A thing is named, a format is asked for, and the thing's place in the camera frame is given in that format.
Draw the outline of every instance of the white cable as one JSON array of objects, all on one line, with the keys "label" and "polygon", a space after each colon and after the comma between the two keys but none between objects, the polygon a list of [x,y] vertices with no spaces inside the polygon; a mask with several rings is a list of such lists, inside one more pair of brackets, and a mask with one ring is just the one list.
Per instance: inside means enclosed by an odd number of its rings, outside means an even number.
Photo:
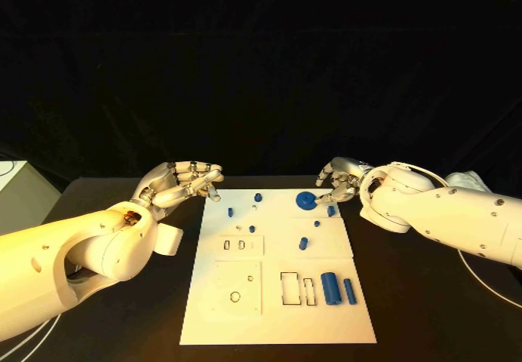
[{"label": "white cable", "polygon": [[29,357],[32,356],[32,354],[35,353],[35,351],[38,350],[38,347],[41,346],[41,344],[44,343],[44,341],[47,340],[47,337],[49,336],[51,332],[52,332],[52,329],[55,328],[55,325],[57,325],[57,322],[60,320],[60,316],[62,314],[58,314],[58,317],[55,319],[55,323],[52,324],[49,330],[47,331],[47,335],[44,336],[42,338],[42,341],[36,344],[36,347],[34,348],[34,350],[29,352],[29,354],[25,356],[25,359],[21,361],[21,362],[26,362],[26,360],[29,359]]},{"label": "white cable", "polygon": [[459,255],[460,255],[460,259],[463,260],[465,266],[468,267],[468,270],[470,271],[470,273],[473,274],[473,276],[476,277],[476,280],[482,283],[482,285],[489,289],[489,291],[496,294],[507,302],[509,302],[512,305],[515,305],[517,307],[522,308],[522,305],[520,303],[515,303],[512,300],[509,300],[505,296],[502,296],[491,287],[489,285],[482,281],[482,279],[479,278],[479,275],[473,272],[470,266],[468,265],[466,259],[463,257],[463,253],[460,250],[458,250]]},{"label": "white cable", "polygon": [[51,320],[42,323],[41,327],[31,333],[28,338],[13,347],[13,349],[0,357],[0,360],[5,360],[8,356],[29,342],[29,340],[36,336],[36,333],[42,330]]}]

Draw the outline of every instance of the robotic arm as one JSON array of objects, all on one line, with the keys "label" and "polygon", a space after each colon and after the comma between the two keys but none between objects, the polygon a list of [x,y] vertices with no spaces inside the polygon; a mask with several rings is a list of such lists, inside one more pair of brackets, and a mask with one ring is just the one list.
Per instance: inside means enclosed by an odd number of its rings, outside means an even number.
[{"label": "robotic arm", "polygon": [[329,175],[335,190],[316,203],[361,195],[361,216],[388,231],[414,227],[429,239],[522,268],[522,200],[450,187],[433,172],[400,162],[372,167],[336,157],[318,186]]},{"label": "robotic arm", "polygon": [[[0,236],[0,341],[77,306],[98,290],[129,281],[153,251],[175,255],[184,231],[158,223],[192,196],[220,201],[221,166],[160,164],[130,201]],[[67,275],[65,261],[81,267]]]}]

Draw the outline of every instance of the white board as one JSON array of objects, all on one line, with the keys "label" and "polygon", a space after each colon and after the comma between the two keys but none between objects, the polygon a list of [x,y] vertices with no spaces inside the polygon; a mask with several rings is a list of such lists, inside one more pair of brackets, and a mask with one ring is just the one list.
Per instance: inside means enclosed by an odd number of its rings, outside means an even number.
[{"label": "white board", "polygon": [[[331,204],[302,210],[302,191],[319,195],[329,190],[220,190],[221,202],[207,200],[182,345],[377,342],[338,205],[332,217]],[[254,201],[257,192],[261,202]],[[306,250],[299,249],[302,237],[309,239]],[[339,305],[326,305],[325,272],[338,276]],[[352,280],[355,305],[348,303],[345,278]]]}]

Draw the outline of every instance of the blue disc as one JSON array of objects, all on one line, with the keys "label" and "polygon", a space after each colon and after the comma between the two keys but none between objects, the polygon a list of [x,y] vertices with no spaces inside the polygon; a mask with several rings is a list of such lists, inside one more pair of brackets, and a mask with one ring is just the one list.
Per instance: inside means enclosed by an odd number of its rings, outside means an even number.
[{"label": "blue disc", "polygon": [[318,206],[316,196],[309,191],[303,191],[297,194],[296,204],[303,210],[313,210]]}]

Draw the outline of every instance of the robotic hand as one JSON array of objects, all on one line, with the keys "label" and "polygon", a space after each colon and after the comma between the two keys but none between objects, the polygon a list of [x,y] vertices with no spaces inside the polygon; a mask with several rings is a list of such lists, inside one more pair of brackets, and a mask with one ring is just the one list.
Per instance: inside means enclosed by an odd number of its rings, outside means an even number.
[{"label": "robotic hand", "polygon": [[[0,236],[0,341],[129,281],[153,251],[175,255],[184,231],[159,224],[192,196],[221,197],[221,166],[163,163],[140,181],[132,200],[107,210]],[[81,268],[67,275],[65,261]]]},{"label": "robotic hand", "polygon": [[522,200],[450,187],[433,172],[400,162],[372,167],[336,157],[318,186],[329,175],[335,190],[316,203],[359,195],[361,216],[388,231],[413,226],[429,239],[522,268]]}]

